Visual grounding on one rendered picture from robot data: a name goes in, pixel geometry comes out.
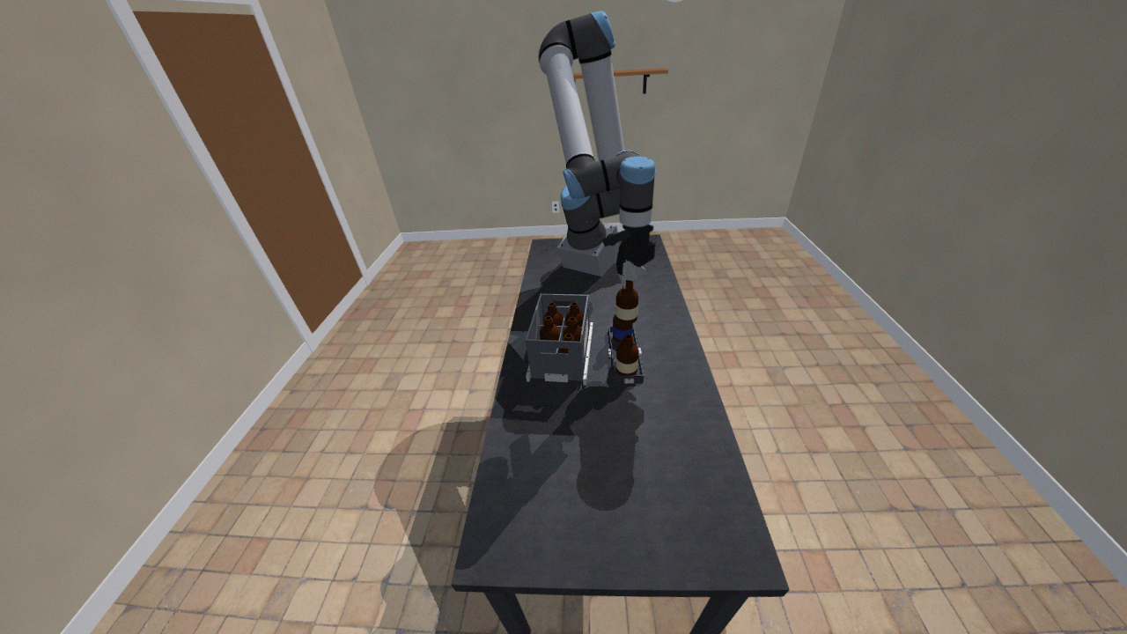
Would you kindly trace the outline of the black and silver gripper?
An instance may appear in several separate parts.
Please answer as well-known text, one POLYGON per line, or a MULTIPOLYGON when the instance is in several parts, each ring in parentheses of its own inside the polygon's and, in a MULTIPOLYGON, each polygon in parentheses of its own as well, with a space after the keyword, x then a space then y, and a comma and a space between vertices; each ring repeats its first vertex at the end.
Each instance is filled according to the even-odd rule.
POLYGON ((625 227, 625 225, 622 227, 625 232, 630 230, 630 238, 623 240, 616 250, 616 274, 621 278, 623 289, 625 289, 625 280, 635 284, 637 276, 645 276, 644 265, 653 260, 655 242, 649 242, 653 225, 647 225, 645 229, 625 227))

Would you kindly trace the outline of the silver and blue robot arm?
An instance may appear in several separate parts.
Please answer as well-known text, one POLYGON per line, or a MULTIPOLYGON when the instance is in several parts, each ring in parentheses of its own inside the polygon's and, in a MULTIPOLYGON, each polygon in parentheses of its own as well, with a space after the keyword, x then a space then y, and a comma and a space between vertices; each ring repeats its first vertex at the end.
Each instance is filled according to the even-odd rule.
POLYGON ((655 162, 624 150, 611 60, 615 36, 607 14, 597 11, 556 25, 539 51, 566 159, 567 186, 561 191, 561 206, 568 225, 567 240, 578 250, 602 242, 605 247, 615 245, 630 238, 630 232, 607 234, 600 218, 620 214, 619 221, 625 227, 645 227, 653 221, 655 162), (574 59, 582 65, 596 162, 574 81, 574 59))

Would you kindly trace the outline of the brown bottle with blue base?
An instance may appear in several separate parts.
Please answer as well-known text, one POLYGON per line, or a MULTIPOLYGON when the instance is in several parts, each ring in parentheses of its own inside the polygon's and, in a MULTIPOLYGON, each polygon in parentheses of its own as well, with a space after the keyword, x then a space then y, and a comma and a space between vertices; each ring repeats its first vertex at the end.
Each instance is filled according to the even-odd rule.
POLYGON ((633 324, 633 322, 631 322, 631 324, 622 324, 622 322, 616 321, 616 319, 614 316, 613 318, 613 340, 615 340, 618 343, 622 343, 622 340, 623 340, 623 338, 624 338, 625 334, 632 334, 632 324, 633 324))

